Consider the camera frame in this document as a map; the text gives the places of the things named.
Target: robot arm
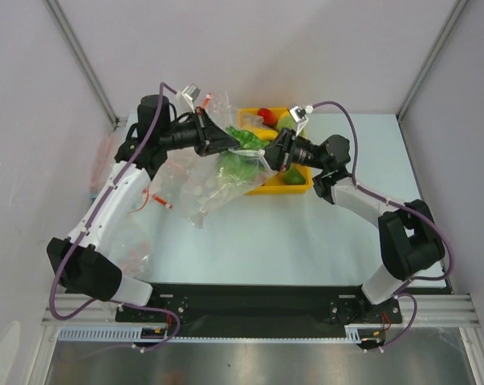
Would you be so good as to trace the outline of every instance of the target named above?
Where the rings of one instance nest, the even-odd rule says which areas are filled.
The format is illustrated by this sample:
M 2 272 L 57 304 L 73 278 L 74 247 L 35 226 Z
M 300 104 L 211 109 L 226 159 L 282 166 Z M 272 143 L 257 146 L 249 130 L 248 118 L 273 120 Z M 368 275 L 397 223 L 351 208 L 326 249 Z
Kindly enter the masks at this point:
M 169 100 L 163 97 L 163 106 L 157 125 L 147 144 L 134 162 L 118 176 L 145 137 L 155 116 L 158 95 L 145 96 L 138 107 L 138 123 L 133 124 L 128 138 L 119 147 L 116 164 L 106 185 L 101 190 L 83 220 L 64 240 L 53 238 L 47 254 L 53 270 L 57 271 L 68 250 L 85 231 L 68 263 L 60 284 L 69 290 L 86 294 L 101 301 L 115 300 L 144 306 L 153 288 L 147 282 L 123 275 L 109 259 L 114 236 L 140 191 L 154 178 L 167 159 L 167 152 L 194 147 L 200 156 L 208 156 L 229 148 L 237 148 L 238 141 L 215 125 L 204 109 L 196 108 L 183 122 L 170 121 Z M 104 200 L 99 212 L 96 207 Z
M 87 229 L 65 265 L 59 282 L 69 290 L 101 301 L 117 300 L 145 305 L 153 291 L 152 287 L 147 282 L 124 276 L 108 260 L 121 219 L 166 161 L 167 151 L 194 147 L 198 155 L 207 156 L 239 145 L 235 138 L 217 127 L 202 108 L 190 112 L 184 122 L 171 122 L 169 100 L 163 97 L 161 114 L 152 135 L 134 162 L 117 180 L 127 161 L 140 146 L 141 138 L 145 138 L 155 116 L 157 100 L 158 95 L 145 96 L 141 100 L 137 111 L 138 123 L 130 127 L 128 138 L 116 154 L 117 164 L 84 219 L 66 239 L 53 238 L 47 247 L 47 254 L 56 272 L 67 251 L 83 233 L 83 229 Z M 185 99 L 185 102 L 192 106 L 190 100 Z M 308 112 L 301 107 L 291 109 L 291 115 L 299 128 L 307 122 Z M 135 139 L 132 137 L 134 131 L 137 133 Z M 342 136 L 333 135 L 321 145 L 315 145 L 297 136 L 295 131 L 285 128 L 264 149 L 264 156 L 269 166 L 276 171 L 286 171 L 291 163 L 321 170 L 313 179 L 318 197 L 353 211 L 379 229 L 383 265 L 360 287 L 356 296 L 361 312 L 364 313 L 387 302 L 418 271 L 440 261 L 445 255 L 445 249 L 439 236 L 423 221 L 362 192 L 354 185 L 346 169 L 350 161 L 348 150 L 349 141 Z M 92 218 L 92 224 L 87 226 L 98 202 L 109 189 L 112 189 L 109 198 L 96 217 Z M 425 202 L 414 201 L 404 205 L 432 219 Z M 408 235 L 406 230 L 412 230 L 413 235 Z
M 294 107 L 290 112 L 300 128 L 306 111 Z M 407 206 L 432 220 L 424 201 L 407 203 L 394 199 L 396 204 L 390 205 L 389 201 L 377 199 L 379 194 L 371 189 L 355 185 L 346 169 L 350 161 L 348 150 L 349 141 L 339 135 L 315 145 L 295 131 L 284 129 L 265 148 L 265 158 L 277 171 L 288 170 L 291 163 L 320 169 L 321 173 L 313 178 L 317 196 L 353 211 L 378 228 L 383 265 L 359 289 L 361 311 L 365 312 L 387 302 L 414 274 L 440 261 L 445 248 L 424 221 L 400 209 Z

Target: cable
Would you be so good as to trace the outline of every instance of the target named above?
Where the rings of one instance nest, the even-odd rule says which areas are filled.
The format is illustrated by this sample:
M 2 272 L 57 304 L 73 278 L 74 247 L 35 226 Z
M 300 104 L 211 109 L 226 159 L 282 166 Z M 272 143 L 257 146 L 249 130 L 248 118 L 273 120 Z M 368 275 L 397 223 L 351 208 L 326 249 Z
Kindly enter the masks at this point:
M 388 330 L 390 330 L 392 328 L 392 322 L 390 321 L 388 315 L 386 314 L 385 311 L 383 311 L 383 313 L 380 315 L 382 320 L 383 320 L 383 332 L 386 332 Z M 386 321 L 388 323 L 388 327 L 387 328 L 384 328 L 384 321 Z
M 176 329 L 174 330 L 174 332 L 171 335 L 169 335 L 168 337 L 164 338 L 160 342 L 157 342 L 156 345 L 154 345 L 154 346 L 143 347 L 143 348 L 138 349 L 138 351 L 140 353 L 144 353 L 146 351 L 154 351 L 154 350 L 156 350 L 156 349 L 164 346 L 168 341 L 170 341 L 172 338 L 174 338 L 177 335 L 177 333 L 179 332 L 179 329 L 181 328 L 180 319 L 179 319 L 179 317 L 177 317 L 177 314 L 175 314 L 173 311 L 170 311 L 170 310 L 167 310 L 167 309 L 160 309 L 160 308 L 157 308 L 157 307 L 146 307 L 146 306 L 137 306 L 137 307 L 135 307 L 136 305 L 129 305 L 127 303 L 122 304 L 121 302 L 118 302 L 118 301 L 111 301 L 111 302 L 114 302 L 114 303 L 117 303 L 117 304 L 121 304 L 121 305 L 124 305 L 124 306 L 127 306 L 127 307 L 132 307 L 133 309 L 150 310 L 150 311 L 155 311 L 157 313 L 165 313 L 165 314 L 167 314 L 167 324 L 169 324 L 169 326 L 172 325 L 172 321 L 169 322 L 169 320 L 172 320 L 172 318 L 174 318 L 176 320 Z M 81 361 L 83 359 L 89 359 L 90 357 L 92 357 L 94 355 L 98 355 L 98 354 L 104 353 L 105 351 L 112 351 L 114 349 L 120 349 L 120 348 L 131 348 L 131 349 L 134 349 L 134 348 L 136 348 L 136 345 L 134 343 L 133 344 L 130 344 L 130 343 L 117 343 L 116 345 L 106 346 L 104 348 L 98 349 L 98 350 L 93 351 L 91 353 L 87 353 L 85 355 L 82 355 L 82 356 L 78 357 L 77 359 L 65 360 L 64 362 L 65 363 L 75 363 L 75 362 Z
M 136 210 L 132 210 L 132 211 L 130 211 L 128 214 L 133 214 L 133 213 L 136 213 L 136 212 L 138 212 L 138 211 L 141 211 L 141 210 L 142 210 L 142 209 L 143 209 L 143 208 L 144 208 L 144 207 L 147 205 L 147 202 L 148 202 L 148 196 L 150 195 L 150 194 L 148 193 L 148 187 L 149 187 L 149 186 L 147 186 L 147 188 L 144 190 L 144 192 L 145 192 L 145 201 L 144 201 L 144 203 L 142 204 L 142 206 L 141 206 L 141 207 L 139 207 L 139 208 L 138 208 L 138 209 L 136 209 Z
M 401 293 L 396 296 L 397 298 L 402 298 L 402 297 L 407 297 L 413 301 L 413 313 L 411 314 L 411 319 L 408 322 L 408 325 L 402 330 L 402 332 L 399 333 L 394 339 L 392 339 L 390 342 L 385 343 L 383 346 L 377 347 L 375 349 L 370 349 L 368 351 L 382 351 L 382 348 L 384 347 L 390 347 L 391 345 L 399 342 L 405 334 L 411 329 L 411 326 L 413 326 L 413 323 L 415 322 L 415 318 L 417 317 L 417 312 L 418 312 L 418 302 L 417 299 L 412 296 L 409 293 Z
M 175 122 L 180 122 L 181 119 L 183 119 L 185 116 L 186 116 L 186 118 L 189 118 L 191 115 L 193 115 L 192 112 L 183 112 L 174 121 Z
M 153 121 L 151 122 L 151 124 L 148 128 L 148 131 L 145 134 L 144 139 L 141 141 L 140 145 L 136 148 L 136 150 L 132 154 L 131 158 L 129 158 L 128 162 L 124 165 L 124 167 L 120 170 L 120 172 L 117 174 L 117 176 L 113 179 L 113 185 L 117 185 L 119 183 L 120 179 L 122 179 L 122 176 L 126 173 L 126 171 L 128 170 L 129 166 L 131 166 L 133 161 L 140 155 L 141 151 L 144 149 L 144 147 L 147 144 L 150 136 L 152 135 L 154 128 L 156 127 L 156 122 L 157 122 L 158 118 L 160 117 L 161 108 L 163 106 L 163 90 L 164 90 L 164 88 L 167 88 L 173 94 L 177 93 L 176 90 L 169 87 L 167 84 L 165 84 L 163 82 L 160 83 L 160 94 L 158 95 L 158 105 L 157 105 L 156 113 L 154 114 Z M 88 301 L 86 301 L 82 306 L 80 306 L 77 310 L 71 312 L 70 314 L 61 315 L 56 310 L 56 304 L 55 304 L 56 290 L 58 289 L 58 283 L 59 283 L 59 281 L 62 277 L 63 271 L 65 269 L 65 266 L 68 263 L 68 260 L 71 258 L 71 255 L 77 249 L 79 243 L 85 237 L 88 229 L 90 229 L 90 226 L 92 225 L 93 221 L 97 217 L 97 214 L 99 214 L 100 209 L 103 207 L 104 202 L 108 199 L 108 197 L 112 193 L 113 189 L 114 189 L 113 186 L 108 187 L 104 191 L 104 194 L 96 200 L 96 206 L 92 210 L 92 213 L 90 214 L 90 217 L 88 218 L 87 222 L 85 223 L 83 230 L 81 231 L 81 233 L 79 233 L 79 235 L 75 239 L 74 243 L 72 243 L 69 250 L 65 253 L 63 260 L 60 262 L 58 269 L 56 270 L 55 279 L 52 282 L 51 293 L 49 295 L 49 310 L 51 312 L 51 315 L 55 319 L 58 319 L 59 321 L 66 321 L 68 319 L 75 317 L 79 312 L 81 312 L 84 308 L 86 308 L 88 305 L 90 305 L 91 303 L 93 303 L 95 301 L 95 299 L 91 298 Z
M 170 104 L 170 107 L 172 108 L 172 112 L 174 113 L 174 119 L 176 119 L 177 117 L 176 106 L 174 106 L 172 103 L 169 103 L 169 104 Z
M 448 254 L 448 259 L 449 259 L 449 267 L 447 268 L 447 270 L 444 274 L 442 274 L 440 277 L 422 277 L 422 276 L 411 277 L 407 282 L 405 282 L 395 292 L 395 294 L 399 294 L 403 289 L 405 289 L 409 285 L 409 283 L 411 281 L 415 281 L 415 280 L 442 281 L 442 280 L 446 279 L 448 276 L 450 276 L 452 274 L 453 268 L 454 268 L 454 257 L 453 257 L 454 252 L 453 252 L 452 245 L 450 244 L 448 237 L 434 224 L 434 222 L 432 222 L 428 217 L 426 217 L 422 213 L 419 213 L 418 211 L 410 209 L 409 207 L 401 205 L 400 203 L 397 203 L 395 201 L 391 201 L 391 200 L 387 199 L 386 197 L 383 197 L 383 196 L 381 196 L 381 195 L 379 195 L 379 194 L 377 194 L 373 191 L 370 191 L 357 182 L 356 166 L 357 166 L 357 160 L 358 160 L 358 155 L 359 155 L 359 146 L 358 146 L 358 141 L 357 141 L 356 128 L 354 127 L 354 123 L 352 122 L 352 118 L 351 118 L 351 116 L 349 115 L 348 111 L 345 109 L 344 106 L 342 106 L 341 104 L 339 104 L 337 102 L 331 101 L 331 100 L 326 100 L 326 101 L 323 101 L 323 102 L 315 103 L 315 104 L 313 104 L 312 107 L 313 107 L 313 109 L 316 109 L 318 107 L 322 107 L 322 106 L 326 106 L 326 105 L 332 105 L 332 106 L 338 107 L 343 112 L 345 117 L 347 118 L 348 124 L 351 126 L 352 136 L 354 138 L 354 161 L 352 163 L 352 183 L 354 184 L 354 186 L 356 186 L 356 188 L 358 190 L 360 190 L 362 193 L 365 193 L 368 196 L 373 197 L 373 198 L 375 198 L 375 199 L 377 199 L 381 202 L 384 202 L 388 205 L 391 205 L 391 206 L 393 206 L 397 209 L 404 210 L 407 213 L 414 215 L 415 217 L 424 221 L 441 238 L 441 241 L 443 242 L 443 244 L 445 245 L 445 247 L 447 249 L 447 254 Z

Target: white cable clip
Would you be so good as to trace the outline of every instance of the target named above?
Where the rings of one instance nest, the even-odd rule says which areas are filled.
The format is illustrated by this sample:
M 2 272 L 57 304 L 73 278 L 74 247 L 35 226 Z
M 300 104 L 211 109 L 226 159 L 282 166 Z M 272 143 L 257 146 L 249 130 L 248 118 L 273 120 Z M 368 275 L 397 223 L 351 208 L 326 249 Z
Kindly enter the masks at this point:
M 112 188 L 116 188 L 117 185 L 113 182 L 114 178 L 111 177 L 111 178 L 108 178 L 108 180 L 106 180 L 106 185 L 108 187 L 112 187 Z

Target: yellow plastic container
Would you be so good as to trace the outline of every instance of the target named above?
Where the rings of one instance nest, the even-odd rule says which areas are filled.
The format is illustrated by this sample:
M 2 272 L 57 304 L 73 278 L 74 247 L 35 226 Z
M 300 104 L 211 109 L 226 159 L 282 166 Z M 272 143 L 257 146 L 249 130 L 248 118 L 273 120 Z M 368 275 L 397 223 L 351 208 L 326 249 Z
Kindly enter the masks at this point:
M 274 108 L 269 108 L 269 110 L 275 113 L 278 116 L 278 118 L 284 113 L 288 112 L 288 109 L 286 107 L 274 107 Z M 258 108 L 242 108 L 238 110 L 238 126 L 242 129 L 245 129 L 244 127 L 242 127 L 242 117 L 244 116 L 244 114 L 257 115 Z M 273 140 L 278 135 L 278 133 L 274 132 L 273 130 L 270 130 L 270 129 L 262 130 L 261 128 L 256 128 L 256 127 L 249 128 L 249 131 L 252 131 L 261 140 Z M 296 167 L 297 167 L 297 170 L 301 174 L 303 174 L 304 178 L 306 179 L 305 184 L 299 184 L 299 185 L 284 184 L 281 181 L 280 175 L 277 174 L 276 176 L 267 180 L 263 186 L 260 186 L 257 189 L 254 189 L 248 192 L 246 195 L 304 194 L 307 190 L 309 190 L 313 186 L 311 169 L 309 167 L 302 166 L 300 164 L 297 164 Z

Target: green vegetable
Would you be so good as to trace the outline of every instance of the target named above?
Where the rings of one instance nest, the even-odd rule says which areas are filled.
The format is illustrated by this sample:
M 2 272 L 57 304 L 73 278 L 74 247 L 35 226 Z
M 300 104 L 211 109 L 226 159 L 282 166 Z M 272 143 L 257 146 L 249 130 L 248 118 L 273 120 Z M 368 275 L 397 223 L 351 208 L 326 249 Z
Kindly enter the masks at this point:
M 277 122 L 277 126 L 275 127 L 275 129 L 277 131 L 281 132 L 281 130 L 283 128 L 293 129 L 293 127 L 295 127 L 295 121 L 293 120 L 293 118 L 291 117 L 291 115 L 285 115 L 281 119 L 279 119 L 279 121 Z
M 281 179 L 283 179 L 285 184 L 306 184 L 306 178 L 304 178 L 303 174 L 294 165 L 281 175 Z
M 242 150 L 259 150 L 270 143 L 260 140 L 255 134 L 247 130 L 237 130 L 234 127 L 228 127 L 226 130 L 240 142 L 240 149 Z M 255 158 L 233 154 L 232 152 L 223 152 L 218 157 L 218 171 L 220 177 L 226 178 L 228 182 L 238 180 L 251 182 L 260 172 L 264 171 L 264 168 Z

